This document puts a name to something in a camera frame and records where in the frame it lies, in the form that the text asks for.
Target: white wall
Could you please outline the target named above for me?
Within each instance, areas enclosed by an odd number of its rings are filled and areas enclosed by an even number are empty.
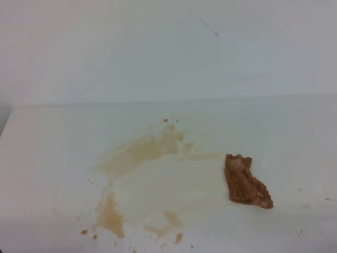
[[[336,24],[333,0],[3,0],[0,101],[335,93]]]

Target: stain drip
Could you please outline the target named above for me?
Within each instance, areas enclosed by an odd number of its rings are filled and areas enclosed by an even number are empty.
[[[169,154],[188,153],[193,148],[193,143],[183,143],[185,134],[178,131],[173,124],[164,127],[159,135],[154,133],[131,140],[101,156],[102,161],[97,170],[103,172],[108,178],[108,186],[102,191],[96,212],[98,214],[93,230],[98,227],[107,229],[124,237],[124,216],[118,212],[112,186],[114,180],[135,170],[143,164],[159,159]],[[165,211],[164,215],[169,222],[164,228],[148,226],[147,230],[156,233],[159,237],[181,226],[181,220],[174,212]]]

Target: white surface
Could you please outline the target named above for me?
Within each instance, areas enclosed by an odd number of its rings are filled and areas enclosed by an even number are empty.
[[[0,101],[336,93],[336,23],[331,0],[1,1]]]
[[[325,200],[337,198],[335,108],[337,96],[15,109],[0,139],[1,250],[131,252],[132,246],[139,253],[160,252],[161,241],[145,238],[141,226],[133,226],[137,211],[145,210],[144,200],[151,202],[163,193],[166,199],[161,204],[171,199],[171,208],[176,208],[174,200],[189,201],[190,195],[170,192],[180,187],[193,194],[189,187],[196,180],[202,189],[195,197],[216,196],[217,202],[207,206],[212,215],[186,227],[190,217],[182,215],[182,242],[171,243],[175,231],[165,238],[163,252],[335,252],[337,206]],[[124,190],[114,190],[119,207],[127,213],[126,239],[117,240],[118,246],[112,248],[116,237],[108,231],[98,231],[96,244],[90,236],[81,236],[80,231],[95,219],[93,210],[106,184],[91,170],[97,157],[141,136],[149,124],[160,128],[164,118],[173,117],[179,120],[178,128],[201,134],[200,149],[251,156],[253,174],[267,185],[274,208],[232,204],[221,210],[228,203],[222,159],[198,173],[193,173],[202,168],[198,163],[187,163],[181,169],[190,177],[181,178],[173,176],[175,167],[160,160],[136,170],[144,175],[155,165],[157,173],[149,174],[144,183],[136,177]],[[171,187],[156,185],[152,194],[133,202],[133,196],[155,184],[161,173],[172,180]],[[74,223],[77,215],[81,221]]]

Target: crumpled brown piece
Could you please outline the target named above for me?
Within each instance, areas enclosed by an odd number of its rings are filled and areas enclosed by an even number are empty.
[[[253,159],[227,154],[225,177],[230,191],[230,200],[244,205],[272,208],[273,201],[267,187],[252,176],[250,167]]]

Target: dark mark on wall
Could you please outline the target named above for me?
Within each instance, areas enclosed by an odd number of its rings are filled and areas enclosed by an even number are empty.
[[[215,33],[216,37],[219,37],[219,33],[217,33],[215,30],[213,30],[208,24],[206,24],[205,21],[203,21],[201,18],[197,18],[201,23],[203,23],[208,29],[210,29],[213,33]]]

